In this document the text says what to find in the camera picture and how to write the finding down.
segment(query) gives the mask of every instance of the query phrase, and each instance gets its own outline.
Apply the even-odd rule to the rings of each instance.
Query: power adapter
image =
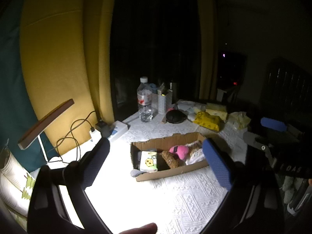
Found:
[[[108,138],[112,134],[110,126],[103,120],[96,124],[96,130],[100,131],[102,137]]]
[[[101,132],[98,131],[97,129],[94,129],[94,127],[91,127],[89,133],[94,144],[97,144],[98,141],[101,140],[102,138]]]

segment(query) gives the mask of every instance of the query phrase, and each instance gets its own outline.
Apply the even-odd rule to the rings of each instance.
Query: white plastic basket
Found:
[[[172,91],[168,91],[166,96],[152,94],[152,108],[158,113],[165,114],[172,104]]]

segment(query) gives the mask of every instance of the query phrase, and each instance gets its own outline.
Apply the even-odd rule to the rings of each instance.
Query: white packaging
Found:
[[[1,152],[0,171],[18,190],[23,190],[26,187],[27,177],[30,174],[21,166],[8,148]]]
[[[117,140],[120,136],[128,131],[128,125],[122,123],[121,121],[115,121],[111,125],[112,134],[107,138],[112,143]]]
[[[29,199],[22,197],[22,191],[18,190],[1,172],[0,172],[0,197],[4,203],[16,210],[23,216],[27,216]]]
[[[154,173],[157,169],[157,152],[154,151],[142,151],[140,171]]]

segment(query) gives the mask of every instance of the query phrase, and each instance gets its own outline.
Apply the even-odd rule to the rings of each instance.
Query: small box with cartoon print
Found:
[[[157,152],[142,151],[140,171],[153,173],[157,169]]]

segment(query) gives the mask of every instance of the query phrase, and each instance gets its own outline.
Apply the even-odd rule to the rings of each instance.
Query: blue item in basket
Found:
[[[158,87],[156,86],[156,84],[150,83],[149,86],[152,88],[152,92],[153,92],[154,94],[157,94],[157,89],[158,89]]]

